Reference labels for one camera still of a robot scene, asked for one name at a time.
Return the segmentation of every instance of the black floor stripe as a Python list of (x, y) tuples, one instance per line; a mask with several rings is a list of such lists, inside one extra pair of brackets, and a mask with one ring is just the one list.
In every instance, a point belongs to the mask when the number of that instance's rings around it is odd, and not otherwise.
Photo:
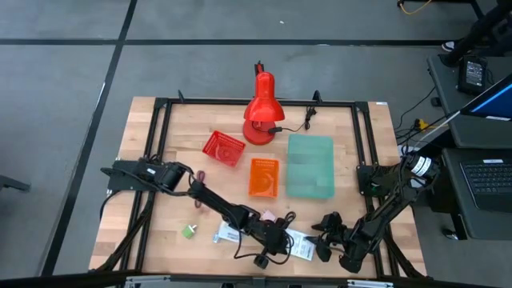
[(439, 46), (453, 39), (0, 39), (1, 45), (36, 46)]
[(297, 45), (297, 46), (439, 46), (451, 40), (341, 40), (341, 39), (128, 39), (125, 45)]
[[(120, 41), (126, 39), (126, 34), (128, 33), (128, 29), (130, 28), (131, 19), (134, 15), (136, 5), (137, 0), (130, 1), (128, 11), (126, 12), (125, 21), (122, 25), (121, 33), (119, 34)], [(115, 71), (118, 67), (122, 48), (122, 44), (117, 44), (112, 55), (112, 59), (110, 60), (109, 68), (105, 76), (105, 81), (103, 83), (103, 88), (99, 95), (98, 104), (94, 109), (93, 116), (89, 124), (89, 129), (87, 130), (86, 139), (82, 144), (82, 149), (80, 151), (78, 161), (74, 168), (74, 172), (71, 177), (68, 190), (66, 192), (66, 200), (64, 202), (64, 207), (62, 208), (60, 219), (58, 220), (57, 227), (55, 228), (53, 239), (51, 241), (50, 248), (48, 249), (48, 254), (46, 256), (46, 260), (42, 268), (42, 276), (50, 276), (54, 273), (55, 265), (57, 264), (58, 260), (58, 255), (61, 251), (62, 243), (64, 242), (64, 237), (66, 236), (67, 227), (70, 224), (74, 204), (76, 203), (78, 198), (80, 185), (82, 184), (83, 176), (86, 172), (90, 152), (92, 151), (93, 143), (96, 139), (96, 133), (98, 132), (99, 123), (102, 118), (103, 111), (105, 109), (106, 100), (108, 98), (110, 88), (112, 87), (112, 81), (114, 80)]]
[(117, 45), (117, 39), (28, 39), (28, 38), (0, 38), (0, 45), (56, 45), (56, 46), (101, 46)]

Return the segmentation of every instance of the red desk lamp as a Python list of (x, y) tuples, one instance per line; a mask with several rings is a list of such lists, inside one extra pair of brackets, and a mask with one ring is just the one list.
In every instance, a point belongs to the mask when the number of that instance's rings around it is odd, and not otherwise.
[(256, 92), (243, 115), (243, 135), (252, 144), (265, 145), (274, 139), (268, 130), (275, 127), (274, 121), (284, 120), (285, 113), (274, 96), (274, 76), (260, 62), (255, 70)]

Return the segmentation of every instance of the orange basket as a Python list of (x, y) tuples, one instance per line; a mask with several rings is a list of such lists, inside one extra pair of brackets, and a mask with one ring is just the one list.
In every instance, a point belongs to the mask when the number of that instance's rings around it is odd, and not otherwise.
[(253, 158), (250, 162), (249, 195), (260, 197), (278, 196), (279, 161)]

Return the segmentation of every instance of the gray carpet floor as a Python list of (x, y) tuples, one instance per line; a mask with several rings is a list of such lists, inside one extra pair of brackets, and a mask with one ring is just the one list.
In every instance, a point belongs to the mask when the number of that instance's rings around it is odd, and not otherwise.
[[(0, 0), (0, 39), (117, 38), (129, 4)], [(419, 5), (407, 3), (409, 10)], [(455, 39), (475, 20), (470, 5), (453, 3), (407, 16), (392, 0), (139, 0), (127, 38)], [(32, 184), (29, 194), (0, 193), (0, 278), (40, 272), (113, 52), (0, 41), (0, 174)], [(99, 168), (117, 155), (133, 96), (175, 97), (180, 89), (189, 98), (248, 98), (253, 64), (262, 60), (276, 77), (277, 97), (307, 99), (320, 90), (324, 99), (388, 102), (397, 125), (434, 86), (426, 58), (439, 53), (433, 46), (125, 46), (55, 273), (88, 267), (106, 190)], [(424, 102), (404, 122), (441, 115)], [(449, 218), (421, 203), (414, 211), (430, 276), (493, 286), (512, 280), (512, 243), (451, 242), (439, 233)]]

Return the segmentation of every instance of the red basket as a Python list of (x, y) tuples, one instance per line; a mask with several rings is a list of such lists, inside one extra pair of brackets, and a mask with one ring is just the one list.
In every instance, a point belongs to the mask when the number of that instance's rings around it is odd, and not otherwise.
[(214, 131), (202, 152), (220, 162), (235, 167), (246, 144), (224, 133)]

